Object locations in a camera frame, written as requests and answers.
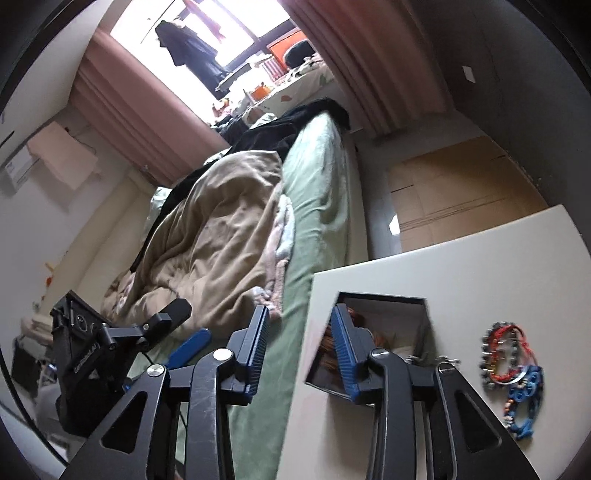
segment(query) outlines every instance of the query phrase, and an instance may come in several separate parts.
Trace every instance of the cardboard box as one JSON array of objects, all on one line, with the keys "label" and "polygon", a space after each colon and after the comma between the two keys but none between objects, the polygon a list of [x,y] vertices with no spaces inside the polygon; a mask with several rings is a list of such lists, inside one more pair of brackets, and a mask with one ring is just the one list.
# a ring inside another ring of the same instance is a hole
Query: cardboard box
[{"label": "cardboard box", "polygon": [[[336,303],[344,303],[362,315],[365,318],[363,326],[374,335],[381,335],[388,342],[389,349],[401,357],[414,355],[426,363],[435,358],[425,299],[340,293]],[[319,347],[306,383],[338,397],[349,398],[343,389],[340,374],[325,367],[327,356]]]},{"label": "cardboard box", "polygon": [[403,251],[470,235],[547,208],[522,170],[489,137],[390,169]]}]

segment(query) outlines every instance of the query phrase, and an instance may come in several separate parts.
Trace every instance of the window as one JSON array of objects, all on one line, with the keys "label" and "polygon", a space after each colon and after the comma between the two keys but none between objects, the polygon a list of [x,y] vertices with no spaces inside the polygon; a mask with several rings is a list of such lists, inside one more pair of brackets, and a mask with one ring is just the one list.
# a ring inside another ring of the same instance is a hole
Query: window
[{"label": "window", "polygon": [[111,35],[170,88],[202,120],[213,122],[213,95],[185,67],[174,67],[154,28],[177,18],[218,52],[216,60],[232,71],[295,28],[277,0],[195,0],[220,26],[219,41],[203,21],[189,14],[183,0],[132,0]]},{"label": "window", "polygon": [[277,0],[219,0],[257,37],[290,19]]}]

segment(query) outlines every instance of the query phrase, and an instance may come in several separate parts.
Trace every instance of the beaded bracelet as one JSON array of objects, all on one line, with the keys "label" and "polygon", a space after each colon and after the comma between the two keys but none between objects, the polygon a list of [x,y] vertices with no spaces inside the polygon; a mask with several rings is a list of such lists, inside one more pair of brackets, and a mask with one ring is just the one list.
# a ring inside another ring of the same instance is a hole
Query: beaded bracelet
[{"label": "beaded bracelet", "polygon": [[[533,435],[532,426],[540,410],[543,394],[544,374],[542,367],[530,365],[525,377],[509,389],[509,396],[505,403],[503,425],[515,436],[515,440],[522,440]],[[525,400],[528,401],[528,417],[519,426],[515,422],[515,415],[517,407]]]},{"label": "beaded bracelet", "polygon": [[[497,372],[500,351],[498,346],[509,334],[511,340],[510,366],[506,373]],[[540,410],[544,391],[544,375],[535,354],[527,342],[523,329],[514,323],[496,322],[482,338],[482,382],[487,390],[509,387],[504,408],[503,424],[515,440],[530,437],[534,420]],[[527,400],[528,418],[517,425],[515,415],[518,406]]]},{"label": "beaded bracelet", "polygon": [[[511,340],[511,360],[510,367],[504,374],[497,373],[499,352],[498,346],[502,338],[509,333]],[[511,385],[525,376],[524,368],[519,366],[519,360],[535,361],[533,351],[530,349],[525,333],[514,323],[497,322],[487,331],[482,338],[482,362],[480,368],[482,370],[482,382],[487,390],[492,390],[496,385]]]}]

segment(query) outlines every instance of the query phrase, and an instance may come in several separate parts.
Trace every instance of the brown curtain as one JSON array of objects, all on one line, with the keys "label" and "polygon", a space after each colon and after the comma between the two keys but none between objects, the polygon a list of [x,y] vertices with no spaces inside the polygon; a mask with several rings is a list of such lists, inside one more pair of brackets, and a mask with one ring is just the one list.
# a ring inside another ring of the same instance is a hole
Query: brown curtain
[{"label": "brown curtain", "polygon": [[452,103],[406,0],[280,0],[377,137]]},{"label": "brown curtain", "polygon": [[108,33],[92,37],[70,103],[125,158],[169,186],[228,147]]}]

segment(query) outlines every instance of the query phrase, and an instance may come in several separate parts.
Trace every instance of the desk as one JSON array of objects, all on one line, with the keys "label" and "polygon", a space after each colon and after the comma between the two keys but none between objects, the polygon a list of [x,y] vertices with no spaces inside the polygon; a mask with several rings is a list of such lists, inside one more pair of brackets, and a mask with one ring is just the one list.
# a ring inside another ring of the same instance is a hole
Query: desk
[{"label": "desk", "polygon": [[480,382],[481,337],[497,321],[523,326],[544,367],[545,399],[521,446],[541,480],[564,471],[591,430],[591,258],[564,207],[316,274],[278,480],[365,478],[372,409],[304,384],[340,291],[426,298],[438,353],[462,360],[460,371],[499,417],[504,396]]}]

